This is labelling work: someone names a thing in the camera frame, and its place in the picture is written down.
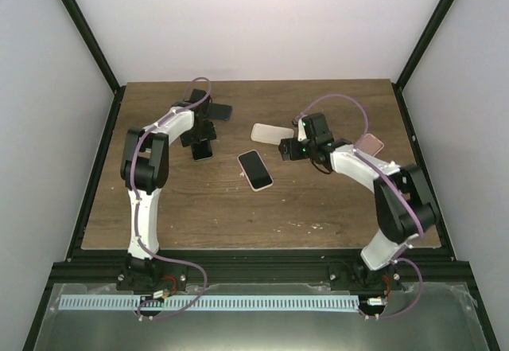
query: black smartphone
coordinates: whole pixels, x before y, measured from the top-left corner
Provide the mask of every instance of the black smartphone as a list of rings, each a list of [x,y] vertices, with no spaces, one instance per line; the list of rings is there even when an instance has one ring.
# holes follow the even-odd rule
[[[257,150],[250,150],[245,154],[240,154],[237,159],[246,175],[247,182],[249,182],[249,185],[255,192],[274,184]]]
[[[228,106],[226,104],[210,103],[208,105],[207,117],[209,119],[229,120],[232,111],[232,106]]]
[[[197,144],[191,144],[192,158],[197,162],[212,157],[212,146],[210,140],[203,140]]]

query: wooden table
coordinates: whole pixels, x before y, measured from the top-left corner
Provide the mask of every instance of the wooden table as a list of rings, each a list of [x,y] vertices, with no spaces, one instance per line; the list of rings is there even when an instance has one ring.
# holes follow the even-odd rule
[[[88,221],[83,249],[127,248],[130,202],[120,178],[126,132],[164,115],[182,98],[186,83],[128,84]],[[366,245],[378,228],[373,195],[348,177],[316,171],[309,161],[284,162],[276,146],[252,142],[255,123],[291,127],[292,118],[329,93],[356,98],[370,118],[370,132],[385,143],[379,158],[414,162],[389,80],[291,80],[214,82],[217,103],[233,106],[228,122],[214,121],[214,157],[194,162],[179,141],[170,147],[170,172],[159,200],[157,233],[162,248],[349,248]],[[356,106],[330,99],[323,111],[335,138],[355,141],[363,131]],[[237,156],[258,150],[274,185],[253,192]],[[439,246],[434,228],[425,246]]]

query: white wall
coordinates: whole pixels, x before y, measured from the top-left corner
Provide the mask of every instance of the white wall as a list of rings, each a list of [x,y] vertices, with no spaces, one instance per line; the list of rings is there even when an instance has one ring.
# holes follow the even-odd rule
[[[0,0],[0,349],[65,257],[112,94],[60,0]]]
[[[391,78],[438,0],[78,0],[127,81]]]
[[[456,0],[405,90],[454,248],[509,349],[509,0]]]

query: white cable tray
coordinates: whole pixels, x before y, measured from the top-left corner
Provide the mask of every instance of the white cable tray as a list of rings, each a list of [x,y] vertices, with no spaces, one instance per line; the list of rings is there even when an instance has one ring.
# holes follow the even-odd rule
[[[190,303],[195,295],[174,295],[161,304],[149,302],[142,310],[173,311]],[[136,310],[140,295],[63,294],[59,310]],[[190,311],[327,311],[357,312],[356,295],[204,295]]]

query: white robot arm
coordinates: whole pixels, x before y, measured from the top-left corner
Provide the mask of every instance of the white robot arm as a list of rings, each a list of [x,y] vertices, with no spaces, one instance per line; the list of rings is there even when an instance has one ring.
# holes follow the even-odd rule
[[[171,111],[177,112],[182,107],[172,107]],[[171,119],[169,119],[165,124],[158,126],[155,130],[153,130],[148,138],[148,146],[144,148],[145,152],[151,153],[154,150],[157,151],[153,156],[152,164],[150,164],[150,159],[139,158],[137,164],[137,170],[139,168],[139,173],[144,171],[149,172],[149,177],[154,178],[155,182],[152,185],[138,185],[138,181],[135,181],[137,184],[138,192],[140,194],[140,204],[138,208],[138,231],[141,238],[143,238],[143,243],[152,253],[157,253],[159,251],[159,242],[157,241],[157,204],[159,202],[159,196],[161,195],[161,188],[164,186],[166,179],[169,174],[169,146],[172,142],[177,140],[184,132],[192,129],[194,124],[194,112],[193,111],[183,111],[181,113],[176,113]],[[144,127],[142,130],[133,129],[130,130],[131,137],[133,138],[131,142],[135,145],[138,141],[139,136],[143,134],[147,127]],[[126,158],[122,164],[125,164],[124,174],[125,179],[129,180],[129,161]],[[130,243],[128,253],[132,255],[134,258],[145,259],[152,258],[151,255],[147,254],[139,245],[138,238],[135,235],[134,230],[134,207],[136,205],[136,195],[132,189],[129,189],[129,198],[131,205],[131,231],[130,231]]]
[[[379,230],[361,251],[366,266],[372,271],[379,270],[411,248],[411,241],[418,238],[415,223],[379,174],[356,156],[358,150],[346,140],[334,140],[323,114],[303,116],[297,126],[298,136],[283,139],[279,145],[283,160],[309,158],[315,166],[323,166],[329,173],[344,174],[375,195]],[[420,168],[401,167],[362,152],[360,155],[388,176],[402,195],[410,195],[406,202],[418,217],[423,231],[438,222],[440,212]]]

